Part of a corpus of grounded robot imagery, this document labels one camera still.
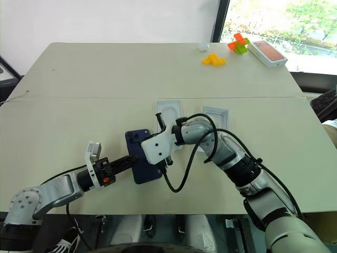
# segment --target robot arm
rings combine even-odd
[[[196,118],[168,126],[158,135],[142,142],[147,160],[157,164],[170,156],[179,145],[200,144],[207,156],[214,147],[209,121]],[[259,163],[249,157],[227,133],[218,132],[218,145],[212,161],[223,170],[245,198],[244,206],[253,223],[266,234],[267,249],[273,253],[330,252],[317,235],[296,217],[290,197]]]
[[[99,159],[100,151],[100,143],[90,142],[85,152],[86,170],[66,173],[18,192],[11,200],[1,227],[0,251],[31,250],[48,211],[82,197],[85,191],[115,182],[115,175],[130,168],[137,160],[136,156],[128,155],[109,162],[107,158]]]

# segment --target phone box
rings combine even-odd
[[[267,41],[251,42],[248,49],[269,69],[283,66],[288,60]]]

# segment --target table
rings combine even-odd
[[[268,70],[251,52],[225,43],[53,43],[16,89],[48,98],[265,98],[303,96],[285,66]],[[226,66],[202,64],[209,53]]]
[[[154,132],[157,100],[23,97],[4,104],[0,109],[1,211],[8,210],[11,196],[21,188],[84,164],[89,140],[101,141],[101,157],[110,161],[127,155],[124,132],[142,128]],[[302,211],[337,210],[336,150],[305,98],[185,98],[181,102],[185,115],[200,112],[205,105],[229,109],[230,130],[283,180]],[[185,146],[172,156],[168,176],[175,186],[191,149]],[[196,156],[180,193],[170,192],[163,178],[137,185],[129,170],[117,175],[109,187],[89,191],[72,202],[71,212],[245,213],[233,183],[215,165],[203,164],[204,159],[202,154]]]

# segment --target blue smartphone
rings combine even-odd
[[[138,160],[132,165],[133,179],[137,184],[150,182],[162,176],[161,171],[156,165],[150,164],[142,149],[141,143],[144,139],[150,136],[148,129],[140,129],[127,131],[125,140],[127,150],[130,155],[137,155]]]

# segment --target tree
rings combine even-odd
[[[292,15],[293,29],[301,35],[322,29],[324,40],[337,31],[337,6],[330,1],[301,0],[290,4],[287,12]]]

